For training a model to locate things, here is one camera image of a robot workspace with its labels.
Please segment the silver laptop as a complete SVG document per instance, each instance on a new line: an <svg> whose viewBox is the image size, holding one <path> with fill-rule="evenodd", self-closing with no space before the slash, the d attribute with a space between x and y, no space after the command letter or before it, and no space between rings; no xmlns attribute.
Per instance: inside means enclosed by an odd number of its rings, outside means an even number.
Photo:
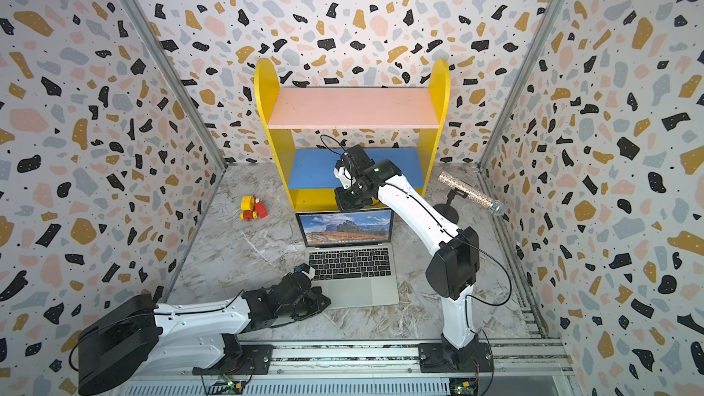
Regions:
<svg viewBox="0 0 704 396"><path fill-rule="evenodd" d="M313 286L331 310L399 304L392 247L394 213L388 208L357 212L298 213Z"/></svg>

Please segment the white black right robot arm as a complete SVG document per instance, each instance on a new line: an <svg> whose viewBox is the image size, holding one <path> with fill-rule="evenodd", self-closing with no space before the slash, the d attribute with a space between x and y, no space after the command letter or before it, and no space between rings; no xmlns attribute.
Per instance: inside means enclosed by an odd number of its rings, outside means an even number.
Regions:
<svg viewBox="0 0 704 396"><path fill-rule="evenodd" d="M475 301L491 307L510 302L513 283L500 302L489 302L473 295L480 270L480 256L499 261L480 248L479 236L471 227L460 228L430 205L410 185L400 168L388 159L376 162L364 148L354 146L338 155L335 177L335 202L342 212L356 212L380 202L399 216L432 256L425 270L427 282L441 297L444 327L441 341L420 346L424 373L474 371L490 352L488 342L480 342L473 323Z"/></svg>

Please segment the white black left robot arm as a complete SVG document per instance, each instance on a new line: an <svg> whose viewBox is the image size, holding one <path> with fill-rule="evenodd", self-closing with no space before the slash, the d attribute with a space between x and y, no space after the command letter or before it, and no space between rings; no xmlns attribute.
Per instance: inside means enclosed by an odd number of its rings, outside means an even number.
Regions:
<svg viewBox="0 0 704 396"><path fill-rule="evenodd" d="M137 295L80 333L69 355L78 392L98 395L145 372L189 369L196 375L254 374L257 361L239 335L319 315L331 304L300 265L269 287L206 304L157 304Z"/></svg>

